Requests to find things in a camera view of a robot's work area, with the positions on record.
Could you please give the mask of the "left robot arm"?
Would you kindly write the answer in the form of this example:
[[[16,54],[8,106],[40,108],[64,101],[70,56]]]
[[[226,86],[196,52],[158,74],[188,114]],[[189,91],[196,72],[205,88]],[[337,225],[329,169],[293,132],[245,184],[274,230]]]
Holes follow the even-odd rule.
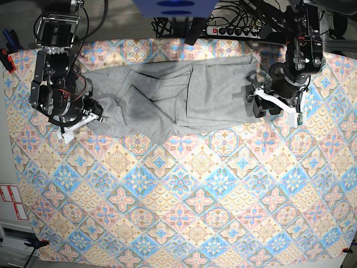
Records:
[[[257,118],[266,113],[287,113],[287,124],[298,127],[306,120],[305,102],[311,77],[325,63],[320,17],[316,5],[309,1],[290,1],[285,12],[265,1],[248,1],[244,7],[286,37],[286,56],[283,63],[269,67],[270,81],[261,82],[247,93]]]

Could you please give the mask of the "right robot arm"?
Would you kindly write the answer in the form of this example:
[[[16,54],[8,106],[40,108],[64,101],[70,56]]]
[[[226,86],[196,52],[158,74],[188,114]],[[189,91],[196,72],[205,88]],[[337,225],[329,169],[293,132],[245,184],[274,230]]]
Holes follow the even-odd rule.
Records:
[[[58,138],[69,143],[77,129],[103,119],[101,105],[92,98],[93,86],[75,69],[77,57],[71,55],[71,49],[83,47],[92,32],[87,30],[82,38],[76,34],[84,1],[48,1],[41,9],[33,26],[41,49],[29,103],[58,126]]]

